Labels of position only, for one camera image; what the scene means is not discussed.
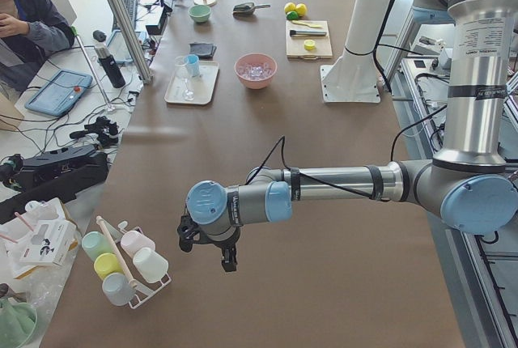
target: bowl of ice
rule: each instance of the bowl of ice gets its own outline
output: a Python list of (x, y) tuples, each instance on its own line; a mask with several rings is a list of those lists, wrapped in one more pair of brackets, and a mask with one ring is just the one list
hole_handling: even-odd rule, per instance
[(246, 54), (234, 65), (237, 78), (250, 89), (267, 87), (277, 72), (277, 62), (266, 54)]

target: blue joint cap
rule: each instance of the blue joint cap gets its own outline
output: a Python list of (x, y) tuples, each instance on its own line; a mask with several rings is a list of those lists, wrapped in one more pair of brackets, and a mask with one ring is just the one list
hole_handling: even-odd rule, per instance
[(518, 210), (518, 191), (511, 181), (495, 174), (460, 183), (444, 198), (440, 216), (450, 227), (485, 235), (511, 221)]
[(429, 10), (428, 8), (419, 8), (412, 6), (412, 14), (416, 23), (420, 24), (451, 24), (455, 20), (447, 11)]
[(270, 183), (265, 194), (265, 211), (271, 223), (288, 220), (291, 217), (293, 211), (288, 183), (284, 181)]
[(195, 223), (211, 224), (227, 209), (227, 192), (217, 182), (203, 180), (187, 193), (185, 203)]

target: person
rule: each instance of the person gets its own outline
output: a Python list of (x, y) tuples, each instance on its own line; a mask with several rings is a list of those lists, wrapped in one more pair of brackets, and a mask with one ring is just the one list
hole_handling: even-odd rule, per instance
[(74, 33), (51, 0), (0, 0), (0, 81), (25, 91), (51, 53)]

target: wine glass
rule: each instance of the wine glass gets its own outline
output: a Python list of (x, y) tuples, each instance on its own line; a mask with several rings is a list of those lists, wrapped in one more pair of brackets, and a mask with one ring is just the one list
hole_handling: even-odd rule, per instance
[(182, 93), (184, 100), (193, 101), (194, 100), (194, 92), (193, 86), (191, 83), (191, 73), (187, 68), (187, 64), (189, 63), (189, 59), (186, 55), (180, 55), (175, 58), (175, 67), (176, 67), (176, 77), (184, 83), (185, 89)]

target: blue jacket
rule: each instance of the blue jacket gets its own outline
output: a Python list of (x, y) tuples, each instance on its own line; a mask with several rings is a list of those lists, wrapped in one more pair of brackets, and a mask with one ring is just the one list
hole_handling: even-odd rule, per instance
[(4, 65), (2, 54), (9, 51), (0, 47), (0, 80), (24, 91), (48, 55), (72, 47), (74, 33), (51, 0), (15, 0), (15, 4), (19, 19), (29, 23), (29, 33), (2, 38), (22, 64)]

